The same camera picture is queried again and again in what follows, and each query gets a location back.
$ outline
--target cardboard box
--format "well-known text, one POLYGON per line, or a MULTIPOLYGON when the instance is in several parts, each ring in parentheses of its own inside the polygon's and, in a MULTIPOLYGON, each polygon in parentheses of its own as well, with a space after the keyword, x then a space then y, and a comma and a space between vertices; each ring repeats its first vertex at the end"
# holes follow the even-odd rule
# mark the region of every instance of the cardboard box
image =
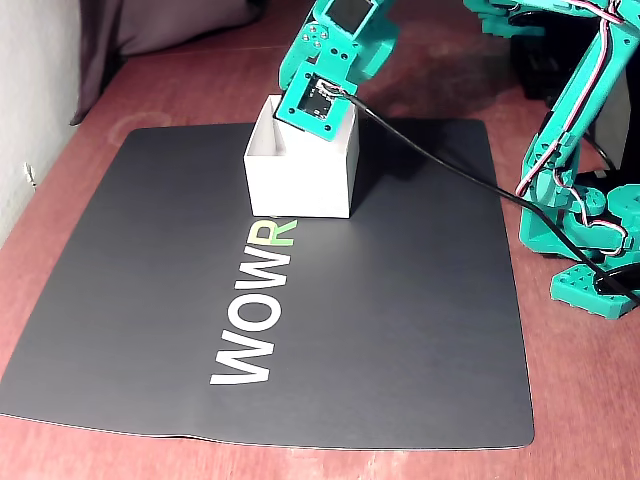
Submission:
POLYGON ((267 99, 244 157, 254 216, 349 218, 360 151, 355 107, 328 142, 276 120, 279 102, 267 99))

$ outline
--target black mat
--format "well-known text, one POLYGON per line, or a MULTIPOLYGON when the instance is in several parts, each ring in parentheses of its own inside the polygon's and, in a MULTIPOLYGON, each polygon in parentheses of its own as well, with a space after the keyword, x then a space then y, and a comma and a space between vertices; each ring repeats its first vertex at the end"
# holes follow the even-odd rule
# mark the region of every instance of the black mat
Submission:
MULTIPOLYGON (((481 123, 399 127, 494 176, 481 123)), ((362 124, 353 218, 300 219, 278 235, 293 246, 248 245, 251 128, 129 136, 25 328, 0 382, 0 412, 243 444, 528 444, 499 201, 362 124), (287 260, 240 272, 242 262, 287 260), (254 283, 237 290, 237 280, 254 283), (254 356, 236 359, 238 370, 231 350, 254 356), (212 375, 252 383, 212 385, 212 375)))

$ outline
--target teal robotic arm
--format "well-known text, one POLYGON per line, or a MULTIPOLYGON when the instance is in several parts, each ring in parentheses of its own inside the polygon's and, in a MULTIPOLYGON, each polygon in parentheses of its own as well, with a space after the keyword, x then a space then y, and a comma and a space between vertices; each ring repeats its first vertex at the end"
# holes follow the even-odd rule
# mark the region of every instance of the teal robotic arm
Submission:
POLYGON ((318 0, 280 67, 285 91, 276 118, 333 140, 349 101, 391 56, 398 29, 386 18, 393 0, 318 0))
MULTIPOLYGON (((599 33, 527 151, 516 195, 538 207, 567 237, 608 271, 640 262, 640 186, 607 196, 575 185, 580 140, 594 121, 640 42, 640 0, 463 0, 486 33, 542 35, 513 19, 534 11, 597 17, 599 33)), ((398 30, 386 18, 392 0, 318 0, 280 70, 285 92, 276 117, 331 141, 349 107, 335 91, 355 95, 392 54, 398 30)), ((524 211, 521 241, 539 253, 577 260, 536 215, 524 211)), ((608 318, 633 302, 598 287, 593 273, 576 265, 553 279, 554 298, 608 318)), ((634 291, 640 291, 640 282, 634 291)))

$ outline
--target gray fabric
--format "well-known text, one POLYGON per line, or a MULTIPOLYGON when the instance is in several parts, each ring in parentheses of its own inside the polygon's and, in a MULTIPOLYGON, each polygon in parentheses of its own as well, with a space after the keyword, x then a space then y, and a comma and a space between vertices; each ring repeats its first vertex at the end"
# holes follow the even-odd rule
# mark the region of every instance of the gray fabric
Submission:
POLYGON ((80 0, 80 96, 72 124, 95 104, 118 58, 242 25, 259 11, 251 0, 80 0))

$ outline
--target reddish brown surface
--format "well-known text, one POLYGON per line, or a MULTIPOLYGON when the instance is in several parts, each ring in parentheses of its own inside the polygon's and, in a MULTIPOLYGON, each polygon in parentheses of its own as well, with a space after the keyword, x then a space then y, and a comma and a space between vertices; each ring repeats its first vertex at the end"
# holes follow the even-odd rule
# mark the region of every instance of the reddish brown surface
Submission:
MULTIPOLYGON (((131 60, 79 127, 0 250, 0 372, 65 242, 126 134, 141 126, 250 122, 308 1, 275 2, 256 25, 131 60)), ((507 43, 480 34, 461 1, 398 0, 397 54, 363 97, 385 114, 474 117, 512 188, 545 113, 508 73, 507 43), (437 5, 438 11, 429 13, 437 5)), ((594 157, 587 163, 593 165, 594 157)), ((473 189, 464 192, 473 195, 473 189)), ((568 262, 517 241, 505 206, 522 312, 536 438, 521 450, 360 453, 249 448, 108 435, 0 418, 0 478, 623 479, 640 478, 640 315, 608 322, 549 299, 568 262)))

